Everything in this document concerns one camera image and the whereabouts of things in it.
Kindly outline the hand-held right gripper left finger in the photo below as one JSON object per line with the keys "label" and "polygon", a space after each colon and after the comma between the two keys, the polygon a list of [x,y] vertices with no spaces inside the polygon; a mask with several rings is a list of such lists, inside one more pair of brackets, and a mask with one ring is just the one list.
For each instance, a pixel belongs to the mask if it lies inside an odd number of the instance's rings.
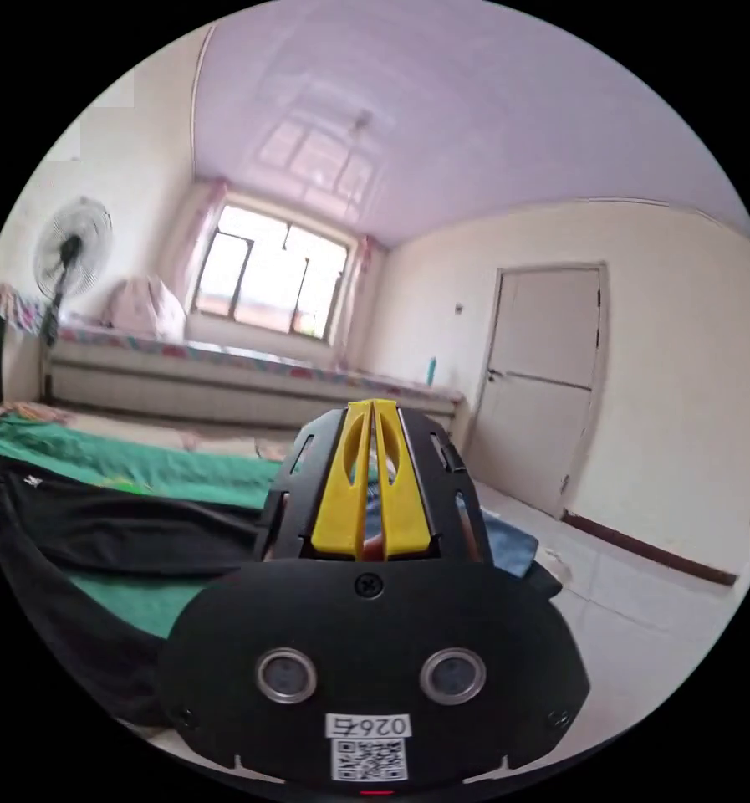
{"label": "hand-held right gripper left finger", "polygon": [[371,424],[371,401],[348,404],[311,534],[319,555],[363,555]]}

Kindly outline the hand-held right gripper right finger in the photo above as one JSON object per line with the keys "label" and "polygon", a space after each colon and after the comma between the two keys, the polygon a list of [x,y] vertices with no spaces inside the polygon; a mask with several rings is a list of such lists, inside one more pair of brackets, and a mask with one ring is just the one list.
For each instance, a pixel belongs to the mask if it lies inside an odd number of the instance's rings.
{"label": "hand-held right gripper right finger", "polygon": [[394,401],[373,401],[383,554],[397,560],[425,554],[431,534],[401,416]]}

